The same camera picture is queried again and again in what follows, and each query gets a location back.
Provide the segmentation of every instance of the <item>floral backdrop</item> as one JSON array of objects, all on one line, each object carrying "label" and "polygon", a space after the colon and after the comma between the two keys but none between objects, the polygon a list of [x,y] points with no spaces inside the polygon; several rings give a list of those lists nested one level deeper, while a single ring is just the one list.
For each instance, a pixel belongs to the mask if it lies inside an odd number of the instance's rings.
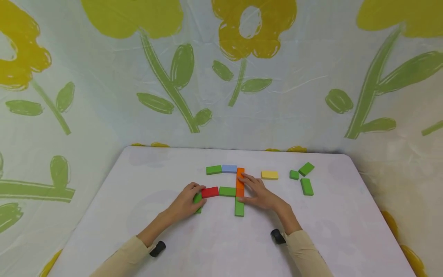
[{"label": "floral backdrop", "polygon": [[0,276],[46,276],[124,146],[349,155],[438,276],[440,0],[0,0]]}]

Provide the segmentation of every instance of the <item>green stem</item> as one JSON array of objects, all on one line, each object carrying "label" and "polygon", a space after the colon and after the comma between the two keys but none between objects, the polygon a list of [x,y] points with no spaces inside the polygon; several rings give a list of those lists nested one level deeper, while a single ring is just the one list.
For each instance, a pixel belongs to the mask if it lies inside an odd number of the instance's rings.
[{"label": "green stem", "polygon": [[234,104],[237,101],[241,85],[243,84],[243,78],[245,77],[245,71],[246,71],[246,59],[243,58],[240,64],[240,72],[238,74],[237,85],[235,86],[234,93],[232,94],[231,100],[229,101],[228,104],[229,107],[234,107]]},{"label": "green stem", "polygon": [[381,74],[385,68],[386,61],[393,49],[394,43],[400,34],[400,28],[395,29],[382,44],[371,65],[366,73],[365,81],[361,87],[361,93],[355,108],[348,131],[345,137],[349,139],[357,139],[364,125],[369,111],[371,110],[375,96],[377,94],[377,85],[380,81]]},{"label": "green stem", "polygon": [[34,199],[69,203],[74,192],[72,188],[61,189],[40,183],[0,180],[0,199]]},{"label": "green stem", "polygon": [[169,75],[166,73],[165,69],[160,63],[159,58],[157,57],[157,54],[155,53],[154,48],[152,47],[152,44],[149,41],[149,38],[143,29],[140,29],[140,38],[143,44],[144,54],[155,76],[160,81],[166,93],[169,95],[169,97],[173,100],[173,102],[179,109],[180,113],[182,114],[183,118],[188,124],[191,133],[199,133],[200,129],[198,128],[198,125],[195,123],[194,117],[192,116],[192,113],[189,110],[188,105],[186,104],[182,95],[180,94],[178,89],[174,86],[171,79],[169,78]]},{"label": "green stem", "polygon": [[427,136],[430,133],[433,133],[435,131],[437,131],[438,129],[443,128],[443,120],[440,120],[439,122],[427,127],[426,129],[424,129],[423,131],[421,131],[421,135],[422,136]]},{"label": "green stem", "polygon": [[55,115],[55,118],[60,123],[63,131],[65,132],[65,134],[66,135],[71,134],[71,130],[69,129],[69,126],[66,123],[65,119],[63,118],[62,114],[57,110],[57,108],[55,107],[54,103],[52,103],[51,99],[45,93],[43,88],[34,79],[31,80],[31,86],[37,91],[37,93],[45,101],[46,105],[48,105],[48,107],[51,109],[52,113]]}]

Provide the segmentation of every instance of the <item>red block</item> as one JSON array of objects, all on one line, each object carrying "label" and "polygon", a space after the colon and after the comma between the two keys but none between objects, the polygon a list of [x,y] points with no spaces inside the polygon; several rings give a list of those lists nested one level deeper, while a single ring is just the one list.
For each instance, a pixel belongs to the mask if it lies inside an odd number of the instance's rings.
[{"label": "red block", "polygon": [[202,198],[218,196],[218,187],[209,187],[202,189]]}]

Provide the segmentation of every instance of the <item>green leaf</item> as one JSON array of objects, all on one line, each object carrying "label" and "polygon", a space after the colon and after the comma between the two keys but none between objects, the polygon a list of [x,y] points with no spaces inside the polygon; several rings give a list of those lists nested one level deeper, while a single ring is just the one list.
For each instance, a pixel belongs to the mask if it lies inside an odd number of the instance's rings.
[{"label": "green leaf", "polygon": [[326,104],[336,113],[345,113],[354,107],[348,94],[343,90],[332,89],[325,98]]},{"label": "green leaf", "polygon": [[67,83],[57,94],[55,105],[59,112],[65,112],[72,104],[74,99],[75,85],[73,82]]},{"label": "green leaf", "polygon": [[186,87],[194,71],[194,50],[188,44],[180,45],[175,51],[171,65],[171,81],[179,90]]},{"label": "green leaf", "polygon": [[443,53],[431,51],[418,55],[384,77],[377,87],[377,95],[396,91],[421,82],[443,67]]},{"label": "green leaf", "polygon": [[251,79],[241,85],[240,90],[245,94],[254,94],[264,90],[272,83],[272,79]]},{"label": "green leaf", "polygon": [[137,97],[140,103],[156,112],[171,114],[174,110],[174,105],[161,97],[146,93],[137,93]]},{"label": "green leaf", "polygon": [[231,81],[234,77],[229,68],[217,60],[212,63],[212,70],[224,81]]},{"label": "green leaf", "polygon": [[395,127],[397,127],[397,123],[395,122],[395,120],[389,117],[381,117],[363,124],[363,126],[361,127],[361,131],[363,133],[386,132],[394,130]]},{"label": "green leaf", "polygon": [[42,114],[43,107],[39,103],[26,101],[26,100],[11,100],[5,102],[11,113],[37,116]]},{"label": "green leaf", "polygon": [[203,126],[212,118],[212,112],[210,109],[202,109],[195,115],[195,123],[199,126]]},{"label": "green leaf", "polygon": [[66,158],[63,156],[52,157],[50,169],[54,187],[66,188],[69,183],[69,165]]},{"label": "green leaf", "polygon": [[23,216],[18,203],[7,203],[0,206],[0,234],[16,224]]},{"label": "green leaf", "polygon": [[0,152],[0,179],[3,177],[3,155]]}]

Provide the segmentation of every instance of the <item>left hand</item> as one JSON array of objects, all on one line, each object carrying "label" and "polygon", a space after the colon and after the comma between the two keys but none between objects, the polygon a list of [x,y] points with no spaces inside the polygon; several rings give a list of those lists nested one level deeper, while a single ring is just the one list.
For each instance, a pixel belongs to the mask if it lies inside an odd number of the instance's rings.
[{"label": "left hand", "polygon": [[202,199],[196,204],[193,203],[194,196],[204,188],[206,188],[206,186],[200,186],[194,182],[188,184],[164,211],[164,215],[170,218],[172,223],[191,216],[206,203],[206,199]]}]

